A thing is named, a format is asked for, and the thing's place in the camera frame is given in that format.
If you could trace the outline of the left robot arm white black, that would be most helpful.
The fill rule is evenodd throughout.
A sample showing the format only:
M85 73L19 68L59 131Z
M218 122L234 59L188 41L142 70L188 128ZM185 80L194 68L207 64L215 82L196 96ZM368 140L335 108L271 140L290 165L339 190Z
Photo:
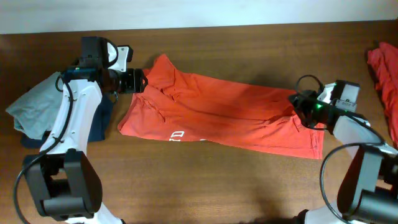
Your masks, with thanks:
M142 93L149 81L143 70L69 67L59 76L62 103L40 152L24 158L13 189L16 212L23 223L18 185L25 179L42 217L67 223L124 223L103 203L102 183L86 156L91 125L104 90Z

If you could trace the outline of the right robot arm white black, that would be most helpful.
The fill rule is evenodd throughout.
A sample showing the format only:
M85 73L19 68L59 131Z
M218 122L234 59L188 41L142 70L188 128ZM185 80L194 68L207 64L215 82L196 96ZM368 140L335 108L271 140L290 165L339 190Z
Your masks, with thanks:
M302 223L397 223L397 150L355 112L358 89L305 90L289 101L306 128L324 124L342 145L324 158L320 190L325 206L301 214ZM325 192L325 167L342 149L353 154L332 204Z

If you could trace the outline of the red t-shirt with logo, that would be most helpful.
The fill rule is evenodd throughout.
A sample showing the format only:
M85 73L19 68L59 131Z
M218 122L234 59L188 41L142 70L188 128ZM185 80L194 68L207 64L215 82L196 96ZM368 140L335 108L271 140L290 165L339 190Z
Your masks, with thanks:
M305 128L292 90L219 80L178 70L166 55L144 70L149 83L118 124L125 136L211 141L257 152L321 159L324 133Z

